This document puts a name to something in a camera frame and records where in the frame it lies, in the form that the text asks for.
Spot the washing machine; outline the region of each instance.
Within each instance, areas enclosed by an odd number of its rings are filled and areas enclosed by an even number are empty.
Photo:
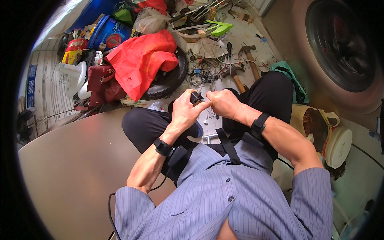
[[[309,105],[376,129],[383,70],[356,10],[338,0],[276,0],[262,21]]]

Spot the green bag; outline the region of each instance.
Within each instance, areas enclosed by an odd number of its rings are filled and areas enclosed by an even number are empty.
[[[305,93],[304,88],[300,85],[299,81],[297,81],[295,75],[293,74],[292,69],[286,63],[286,61],[281,61],[278,63],[274,63],[271,65],[271,71],[284,73],[293,84],[293,103],[309,103],[309,99],[307,93]]]
[[[135,3],[129,1],[119,2],[115,5],[112,18],[132,27],[136,18],[136,14],[133,13],[135,8],[139,8],[139,6]]]

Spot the hand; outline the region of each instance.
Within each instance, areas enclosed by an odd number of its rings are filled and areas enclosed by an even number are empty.
[[[179,134],[192,126],[200,113],[212,105],[211,101],[204,101],[194,107],[190,102],[191,92],[193,91],[195,90],[187,89],[173,103],[172,121],[169,128],[176,129]]]
[[[224,118],[235,119],[242,106],[242,103],[228,89],[216,92],[208,91],[207,97],[212,101],[212,110]]]

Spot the green plastic tool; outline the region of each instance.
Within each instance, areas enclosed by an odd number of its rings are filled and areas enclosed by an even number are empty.
[[[206,20],[204,22],[213,25],[212,27],[207,28],[207,30],[217,28],[216,30],[211,32],[212,36],[221,36],[221,35],[225,34],[226,32],[228,32],[230,28],[233,28],[233,25],[229,24],[229,23],[214,22],[211,20]]]

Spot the tire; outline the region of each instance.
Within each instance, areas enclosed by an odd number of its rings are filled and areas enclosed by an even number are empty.
[[[157,100],[171,95],[184,81],[187,75],[187,58],[181,48],[176,48],[175,53],[179,64],[169,72],[160,71],[141,96],[141,100]]]

